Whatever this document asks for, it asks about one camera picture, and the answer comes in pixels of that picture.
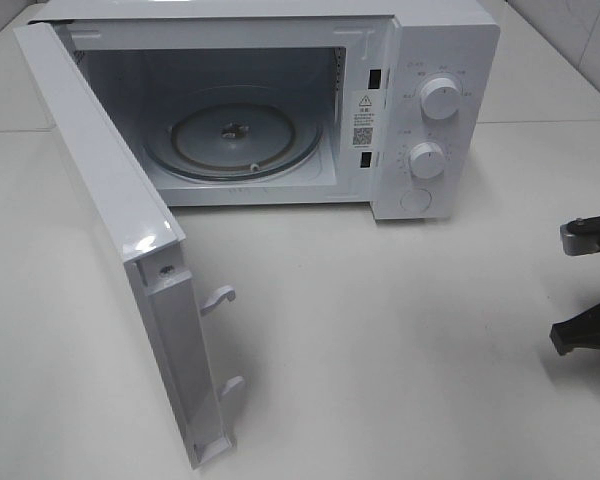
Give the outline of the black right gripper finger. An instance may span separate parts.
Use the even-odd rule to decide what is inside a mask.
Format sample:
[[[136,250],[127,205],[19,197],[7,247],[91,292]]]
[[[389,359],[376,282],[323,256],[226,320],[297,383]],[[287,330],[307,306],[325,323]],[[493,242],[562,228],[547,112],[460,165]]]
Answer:
[[[600,307],[592,307],[570,320],[553,324],[550,339],[562,356],[578,348],[600,350]]]
[[[560,235],[568,256],[600,253],[600,216],[565,223],[560,227]]]

